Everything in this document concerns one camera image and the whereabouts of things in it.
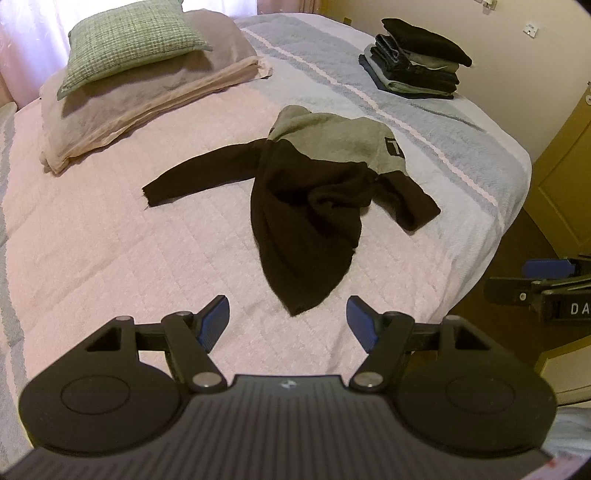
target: pink stripe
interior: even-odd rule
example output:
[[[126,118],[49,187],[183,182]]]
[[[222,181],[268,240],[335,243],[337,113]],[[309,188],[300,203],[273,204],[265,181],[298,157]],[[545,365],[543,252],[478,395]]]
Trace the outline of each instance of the pink stripe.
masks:
[[[396,125],[398,125],[400,128],[402,128],[402,129],[406,130],[408,133],[410,133],[414,138],[416,138],[417,140],[419,140],[420,142],[422,142],[426,146],[428,146],[431,150],[433,150],[433,152],[435,153],[437,158],[439,158],[443,162],[443,164],[447,168],[449,168],[450,171],[452,171],[459,179],[461,179],[461,181],[463,181],[472,190],[474,190],[476,193],[478,193],[480,196],[482,196],[491,205],[496,207],[496,209],[497,209],[496,218],[497,218],[501,228],[503,230],[505,229],[505,221],[499,211],[499,205],[498,205],[498,202],[496,201],[496,198],[494,198],[490,193],[488,193],[486,190],[484,190],[482,187],[480,187],[480,185],[478,185],[476,182],[474,182],[474,180],[472,180],[465,172],[463,172],[462,170],[460,170],[456,166],[452,165],[452,163],[449,161],[449,159],[445,156],[445,153],[443,153],[439,148],[437,148],[429,140],[427,140],[424,136],[422,136],[420,132],[418,132],[416,129],[414,129],[410,125],[404,123],[402,120],[399,120],[398,118],[390,115],[389,113],[384,112],[382,109],[380,109],[377,102],[375,102],[375,100],[373,100],[367,94],[363,93],[362,91],[360,91],[359,89],[357,89],[351,85],[346,85],[346,84],[340,83],[338,80],[332,78],[328,73],[326,73],[324,70],[319,68],[317,65],[310,63],[308,61],[305,61],[303,58],[299,57],[298,55],[294,55],[293,53],[283,50],[283,48],[281,48],[281,47],[276,47],[276,46],[272,45],[267,39],[261,37],[260,35],[255,34],[254,32],[252,32],[251,30],[249,30],[247,28],[243,28],[242,31],[246,32],[249,35],[251,35],[252,37],[256,38],[259,42],[261,42],[267,48],[271,48],[271,49],[281,53],[282,55],[285,55],[286,57],[294,59],[299,63],[305,64],[310,69],[314,70],[314,72],[316,72],[322,78],[325,78],[326,80],[328,80],[332,85],[341,85],[341,86],[345,87],[346,89],[350,90],[351,92],[355,93],[358,97],[360,97],[362,100],[364,100],[378,115],[383,116],[384,118],[387,118],[388,120],[391,120]]]

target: wall switch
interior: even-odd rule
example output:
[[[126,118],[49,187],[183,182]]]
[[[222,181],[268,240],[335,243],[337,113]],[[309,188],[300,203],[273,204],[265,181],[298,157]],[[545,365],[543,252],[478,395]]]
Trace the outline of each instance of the wall switch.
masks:
[[[526,35],[530,36],[531,38],[534,38],[535,34],[538,33],[538,27],[536,27],[532,23],[528,23],[523,29],[523,31],[526,33]]]
[[[496,9],[496,2],[497,0],[483,0],[482,6],[488,10],[494,10]]]

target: pink curtain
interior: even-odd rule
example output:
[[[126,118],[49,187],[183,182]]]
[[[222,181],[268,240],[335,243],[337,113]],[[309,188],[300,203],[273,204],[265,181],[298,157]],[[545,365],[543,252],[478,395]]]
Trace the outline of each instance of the pink curtain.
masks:
[[[10,93],[10,91],[8,90],[8,87],[6,86],[6,82],[4,81],[4,77],[2,77],[2,75],[0,75],[0,107],[6,105],[8,102],[13,102],[14,98],[12,98],[12,95]]]
[[[0,103],[14,98],[23,107],[39,97],[41,85],[68,61],[68,32],[74,25],[91,15],[136,1],[0,0]],[[199,8],[230,17],[248,17],[256,15],[256,0],[183,2],[184,11]]]
[[[302,13],[319,14],[322,0],[258,0],[258,13]]]

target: gray stripe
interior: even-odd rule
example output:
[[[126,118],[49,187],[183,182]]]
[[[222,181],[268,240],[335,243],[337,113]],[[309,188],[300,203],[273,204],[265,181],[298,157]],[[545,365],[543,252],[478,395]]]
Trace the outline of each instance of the gray stripe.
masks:
[[[27,372],[24,358],[24,332],[21,322],[17,318],[8,291],[8,279],[6,270],[6,242],[7,232],[4,219],[4,211],[1,208],[2,200],[8,186],[8,172],[10,170],[9,153],[14,139],[14,115],[10,114],[4,125],[6,144],[0,158],[0,312],[2,312],[2,327],[8,339],[12,364],[12,376],[20,394],[27,383]],[[0,470],[6,469],[10,463],[18,460],[31,449],[25,432],[18,418],[17,406],[12,400],[8,388],[8,375],[6,372],[6,357],[0,359]]]

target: bed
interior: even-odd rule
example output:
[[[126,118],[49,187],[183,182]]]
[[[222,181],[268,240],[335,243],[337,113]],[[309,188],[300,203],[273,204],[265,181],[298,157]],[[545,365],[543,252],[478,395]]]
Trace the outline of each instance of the bed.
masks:
[[[211,356],[229,381],[236,373],[348,381],[365,356],[346,324],[349,296],[440,322],[482,276],[521,209],[530,158],[468,99],[381,92],[358,63],[372,37],[324,17],[262,15],[237,24],[270,62],[270,78],[164,113],[59,175],[38,160],[40,101],[15,115],[2,111],[0,471],[31,449],[18,418],[24,385],[109,319],[157,322],[224,294],[230,324]],[[442,210],[408,235],[372,204],[349,272],[320,306],[295,317],[260,266],[252,180],[156,208],[142,195],[188,158],[266,137],[291,104],[386,123],[410,176]],[[141,359],[167,370],[163,355]]]

